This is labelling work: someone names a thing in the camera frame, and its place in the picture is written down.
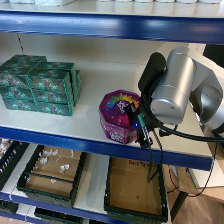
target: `wooden floor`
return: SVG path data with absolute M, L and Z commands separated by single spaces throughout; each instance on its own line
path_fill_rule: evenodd
M 167 191 L 174 189 L 170 181 L 168 166 L 164 166 Z M 168 194 L 170 208 L 176 197 L 177 190 Z M 17 220 L 0 217 L 0 224 L 24 224 Z M 177 214 L 173 224 L 224 224 L 224 204 L 209 200 L 203 196 L 187 198 Z

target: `wire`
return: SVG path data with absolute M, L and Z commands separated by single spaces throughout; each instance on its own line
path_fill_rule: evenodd
M 159 138 L 158 138 L 158 136 L 157 136 L 157 134 L 156 134 L 156 132 L 155 132 L 154 129 L 153 129 L 152 132 L 153 132 L 153 134 L 154 134 L 154 136 L 155 136 L 155 139 L 156 139 L 156 141 L 157 141 L 157 143 L 158 143 L 158 145 L 159 145 L 159 147 L 160 147 L 161 154 L 160 154 L 160 162 L 159 162 L 159 166 L 157 166 L 156 171 L 155 171 L 155 172 L 153 173 L 153 175 L 150 177 L 149 181 L 151 181 L 151 180 L 155 177 L 155 175 L 156 175 L 157 172 L 159 171 L 160 166 L 161 166 L 162 161 L 163 161 L 163 148 L 162 148 L 162 144 L 160 143 Z
M 191 139 L 191 140 L 195 140 L 195 141 L 201 141 L 201 142 L 217 142 L 217 143 L 224 143 L 224 139 L 223 138 L 211 138 L 211 137 L 202 137 L 202 136 L 197 136 L 197 135 L 190 135 L 190 134 L 186 134 L 183 132 L 179 132 L 170 128 L 167 128 L 165 126 L 163 126 L 161 124 L 160 121 L 158 121 L 156 119 L 156 117 L 152 114 L 152 112 L 148 109 L 150 108 L 150 104 L 147 102 L 147 99 L 145 98 L 145 95 L 142 94 L 141 96 L 142 98 L 142 106 L 145 110 L 146 116 L 148 116 L 149 118 L 151 118 L 150 120 L 154 123 L 154 125 L 158 126 L 159 128 L 161 128 L 162 130 L 169 132 L 171 134 L 177 135 L 179 137 L 182 138 L 187 138 L 187 139 Z
M 209 182 L 209 180 L 210 180 L 210 177 L 211 177 L 211 175 L 212 175 L 213 167 L 214 167 L 214 164 L 215 164 L 215 157 L 216 157 L 217 145 L 218 145 L 218 143 L 216 143 L 216 146 L 215 146 L 215 153 L 214 153 L 214 156 L 213 156 L 213 163 L 212 163 L 212 165 L 211 165 L 211 169 L 210 169 L 210 173 L 209 173 L 208 179 L 207 179 L 207 181 L 206 181 L 206 183 L 205 183 L 205 186 L 204 186 L 203 189 L 201 190 L 201 192 L 199 192 L 199 193 L 196 194 L 196 195 L 189 195 L 187 192 L 180 191 L 179 188 L 178 188 L 178 187 L 174 184 L 174 182 L 173 182 L 173 179 L 172 179 L 172 177 L 171 177 L 171 173 L 170 173 L 170 167 L 169 167 L 170 180 L 171 180 L 173 186 L 175 187 L 175 188 L 174 188 L 172 191 L 170 191 L 169 193 L 173 192 L 174 190 L 178 190 L 179 192 L 182 192 L 182 193 L 187 194 L 187 197 L 191 197 L 191 198 L 195 198 L 195 197 L 198 197 L 199 195 L 201 195 L 201 194 L 204 192 L 205 188 L 207 187 L 207 184 L 208 184 L 208 182 Z
M 167 191 L 166 193 L 169 194 L 169 193 L 172 193 L 176 190 L 177 188 L 175 187 L 172 191 Z

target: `white shelf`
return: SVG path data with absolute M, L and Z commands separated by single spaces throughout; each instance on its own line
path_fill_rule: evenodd
M 17 136 L 20 136 L 21 132 L 19 130 L 32 131 L 34 133 L 46 133 L 51 135 L 56 135 L 59 137 L 72 137 L 75 139 L 83 140 L 93 140 L 94 142 L 110 143 L 112 147 L 126 147 L 127 158 L 129 158 L 128 150 L 130 147 L 139 147 L 137 143 L 130 143 L 126 146 L 121 146 L 120 144 L 111 141 L 106 138 L 101 125 L 100 117 L 98 114 L 99 104 L 103 99 L 103 96 L 108 92 L 113 92 L 118 89 L 124 89 L 131 92 L 136 92 L 139 94 L 137 87 L 138 80 L 141 74 L 135 72 L 124 72 L 124 71 L 102 71 L 102 70 L 85 70 L 82 72 L 82 93 L 77 107 L 73 113 L 72 117 L 57 116 L 53 114 L 45 114 L 39 112 L 26 112 L 26 111 L 13 111 L 7 110 L 4 106 L 2 99 L 0 99 L 0 126 L 6 128 L 12 128 L 18 130 Z M 178 130 L 193 135 L 203 135 L 194 112 L 188 106 L 185 118 L 182 124 L 178 126 Z M 155 150 L 160 150 L 159 146 L 153 136 L 152 148 Z M 192 141 L 177 136 L 169 136 L 169 138 L 160 138 L 164 152 L 178 153 L 183 156 L 199 156 L 203 158 L 210 158 L 211 153 L 207 143 Z M 36 139 L 25 139 L 24 141 L 37 143 Z M 83 142 L 76 145 L 68 144 L 72 149 L 77 149 L 80 151 L 88 151 Z M 91 152 L 99 153 L 97 148 L 91 149 Z M 103 151 L 103 154 L 111 155 L 107 148 Z M 175 163 L 169 158 L 166 160 L 166 155 L 164 154 L 165 163 Z
M 49 13 L 86 13 L 86 14 L 122 14 L 143 16 L 171 17 L 203 17 L 223 18 L 224 5 L 221 4 L 182 4 L 174 3 L 138 3 L 138 2 L 100 2 L 96 0 L 77 0 L 65 6 L 43 7 L 34 4 L 3 3 L 0 10 L 20 12 L 49 12 Z

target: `green box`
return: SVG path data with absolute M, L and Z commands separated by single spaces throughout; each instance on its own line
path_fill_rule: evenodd
M 80 84 L 81 84 L 81 72 L 80 72 L 80 70 L 75 70 L 75 74 L 76 74 L 76 76 L 75 76 L 76 84 L 77 84 L 77 86 L 80 86 Z
M 47 58 L 46 56 L 16 54 L 10 59 L 10 61 L 46 62 Z
M 17 86 L 21 88 L 29 88 L 26 76 L 31 70 L 31 67 L 0 67 L 0 86 Z
M 8 110 L 37 111 L 33 100 L 16 100 L 3 98 Z
M 27 78 L 32 89 L 61 91 L 67 94 L 71 88 L 69 73 L 66 71 L 33 69 Z
M 36 68 L 39 63 L 40 62 L 8 60 L 3 63 L 2 66 L 10 68 Z
M 75 76 L 75 82 L 72 82 L 72 89 L 74 92 L 77 92 L 81 85 L 81 72 L 80 70 L 75 70 L 76 76 Z
M 24 89 L 16 86 L 0 86 L 0 94 L 2 98 L 33 100 L 30 89 Z
M 70 104 L 43 103 L 36 101 L 36 105 L 39 112 L 48 114 L 72 116 L 74 111 L 73 100 L 70 102 Z
M 43 91 L 32 89 L 33 98 L 39 102 L 45 103 L 59 103 L 59 104 L 69 104 L 73 101 L 72 89 L 68 89 L 67 94 L 65 92 L 53 92 L 53 91 Z
M 64 63 L 64 62 L 40 62 L 37 66 L 38 69 L 50 69 L 50 70 L 61 70 L 67 71 L 70 75 L 70 82 L 76 80 L 75 64 Z
M 81 88 L 79 86 L 79 88 L 75 92 L 73 91 L 74 106 L 77 105 L 77 103 L 79 101 L 79 98 L 80 98 L 80 95 L 81 95 Z

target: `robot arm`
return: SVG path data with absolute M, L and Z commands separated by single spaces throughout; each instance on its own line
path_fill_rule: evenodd
M 200 107 L 201 123 L 224 137 L 224 69 L 185 47 L 175 48 L 166 66 L 166 74 L 152 94 L 154 116 L 165 124 L 180 124 L 192 92 Z

